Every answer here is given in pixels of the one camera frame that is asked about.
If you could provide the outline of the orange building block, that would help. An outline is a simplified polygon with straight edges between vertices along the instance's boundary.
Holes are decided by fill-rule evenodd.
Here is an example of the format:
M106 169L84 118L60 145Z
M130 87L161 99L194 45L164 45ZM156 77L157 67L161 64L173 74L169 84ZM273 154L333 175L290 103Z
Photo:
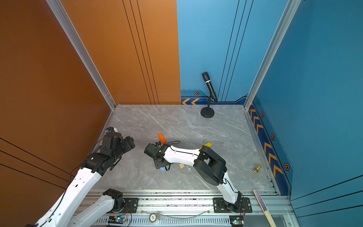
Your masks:
M158 137L159 137L159 140L160 140L161 144L166 144L166 139L165 139L165 137L163 136L162 133L159 133Z

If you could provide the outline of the yellow building block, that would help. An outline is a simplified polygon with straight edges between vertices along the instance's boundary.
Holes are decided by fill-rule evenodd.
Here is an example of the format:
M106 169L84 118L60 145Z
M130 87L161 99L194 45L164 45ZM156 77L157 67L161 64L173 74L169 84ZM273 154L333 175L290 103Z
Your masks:
M204 144L204 145L202 145L199 149L202 149L202 147L204 147L204 146L206 146L206 147L211 147L212 146L212 144L210 143L210 142L208 142L208 143L206 143L206 144Z

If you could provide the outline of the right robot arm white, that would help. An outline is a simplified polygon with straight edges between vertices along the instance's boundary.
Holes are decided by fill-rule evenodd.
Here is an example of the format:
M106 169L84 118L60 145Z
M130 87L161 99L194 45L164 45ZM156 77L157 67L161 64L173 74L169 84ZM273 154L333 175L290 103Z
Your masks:
M207 183L218 188L228 211L242 212L244 196L230 180L226 161L208 146L200 149L184 149L164 144L148 144L144 153L154 160L156 169L173 163L192 166Z

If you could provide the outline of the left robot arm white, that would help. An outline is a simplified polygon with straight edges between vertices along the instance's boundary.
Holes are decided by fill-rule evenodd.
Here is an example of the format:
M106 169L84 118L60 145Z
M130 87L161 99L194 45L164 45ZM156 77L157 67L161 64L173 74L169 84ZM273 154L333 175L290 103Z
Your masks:
M124 208L123 193L108 189L94 204L79 215L74 215L88 192L107 170L113 168L124 153L135 148L132 137L123 138L117 132L104 136L103 141L105 145L101 146L101 151L86 157L68 188L34 224L35 227L90 227L106 213Z

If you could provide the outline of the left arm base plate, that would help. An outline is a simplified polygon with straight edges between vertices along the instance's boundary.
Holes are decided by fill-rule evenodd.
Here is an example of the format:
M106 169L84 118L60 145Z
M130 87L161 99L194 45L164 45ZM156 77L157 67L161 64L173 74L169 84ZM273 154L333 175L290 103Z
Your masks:
M131 198L122 198L115 200L114 208L112 209L113 213L136 213L139 206L139 198L131 197Z

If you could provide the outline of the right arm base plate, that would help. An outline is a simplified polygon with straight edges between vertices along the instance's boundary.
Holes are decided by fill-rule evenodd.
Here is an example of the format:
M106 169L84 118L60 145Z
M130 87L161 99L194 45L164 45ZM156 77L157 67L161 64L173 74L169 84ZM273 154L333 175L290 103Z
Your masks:
M215 213L252 213L250 199L244 197L236 203L226 202L223 198L213 198L213 209Z

